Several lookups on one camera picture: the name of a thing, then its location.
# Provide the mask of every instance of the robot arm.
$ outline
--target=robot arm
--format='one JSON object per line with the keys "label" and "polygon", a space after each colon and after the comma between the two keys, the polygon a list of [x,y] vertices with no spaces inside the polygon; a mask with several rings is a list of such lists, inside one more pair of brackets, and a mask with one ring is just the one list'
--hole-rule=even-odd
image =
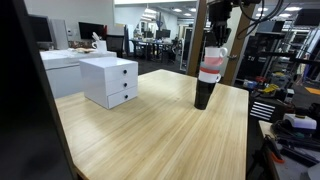
{"label": "robot arm", "polygon": [[209,10],[209,21],[211,22],[210,33],[206,33],[207,45],[222,46],[227,42],[231,29],[228,28],[227,21],[233,7],[237,7],[239,2],[244,6],[259,4],[261,0],[207,0]]}

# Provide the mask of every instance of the black cup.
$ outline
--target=black cup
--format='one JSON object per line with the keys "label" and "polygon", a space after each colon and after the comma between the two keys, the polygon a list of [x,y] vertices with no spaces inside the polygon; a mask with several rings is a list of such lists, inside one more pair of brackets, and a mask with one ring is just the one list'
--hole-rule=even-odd
{"label": "black cup", "polygon": [[196,87],[196,98],[194,101],[195,108],[200,110],[205,110],[207,108],[210,96],[215,85],[216,83],[207,83],[198,79]]}

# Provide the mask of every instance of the office chair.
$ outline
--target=office chair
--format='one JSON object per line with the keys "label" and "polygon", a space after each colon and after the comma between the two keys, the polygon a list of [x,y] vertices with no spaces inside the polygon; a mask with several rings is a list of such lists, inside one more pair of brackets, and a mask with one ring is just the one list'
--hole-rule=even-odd
{"label": "office chair", "polygon": [[107,35],[106,36],[107,50],[116,52],[117,57],[122,58],[123,40],[124,40],[124,36],[122,35]]}

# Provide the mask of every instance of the office room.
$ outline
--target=office room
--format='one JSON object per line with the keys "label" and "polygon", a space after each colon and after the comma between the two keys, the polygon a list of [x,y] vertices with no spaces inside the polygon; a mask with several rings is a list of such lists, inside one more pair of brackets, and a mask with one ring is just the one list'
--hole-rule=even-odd
{"label": "office room", "polygon": [[319,177],[319,3],[232,2],[4,1],[1,179]]}

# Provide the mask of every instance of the ceiling light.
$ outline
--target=ceiling light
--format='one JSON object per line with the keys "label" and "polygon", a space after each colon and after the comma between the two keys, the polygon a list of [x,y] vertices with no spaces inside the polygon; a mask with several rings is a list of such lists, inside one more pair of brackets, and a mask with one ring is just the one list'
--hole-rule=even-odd
{"label": "ceiling light", "polygon": [[154,10],[149,9],[149,8],[147,8],[146,10],[144,10],[144,12],[146,12],[146,13],[152,13],[152,14],[157,13],[157,11],[154,11]]}
{"label": "ceiling light", "polygon": [[141,19],[144,19],[144,20],[147,20],[147,21],[151,21],[150,18],[141,17]]}
{"label": "ceiling light", "polygon": [[181,12],[182,11],[181,9],[178,9],[178,8],[173,8],[172,10],[175,11],[175,12]]}
{"label": "ceiling light", "polygon": [[280,14],[279,16],[280,17],[289,17],[289,16],[291,16],[291,14]]}
{"label": "ceiling light", "polygon": [[[262,8],[258,8],[258,11],[262,11]],[[268,8],[263,8],[263,11],[268,11]]]}
{"label": "ceiling light", "polygon": [[[260,17],[261,13],[256,14],[256,16]],[[262,14],[262,16],[265,16],[264,14]]]}
{"label": "ceiling light", "polygon": [[148,18],[152,18],[152,19],[155,19],[156,16],[154,15],[150,15],[150,14],[142,14],[143,17],[148,17]]}
{"label": "ceiling light", "polygon": [[286,11],[299,11],[301,9],[302,9],[301,7],[288,7],[286,8]]}
{"label": "ceiling light", "polygon": [[191,12],[196,12],[197,9],[196,9],[196,8],[190,8],[189,11],[191,11]]}

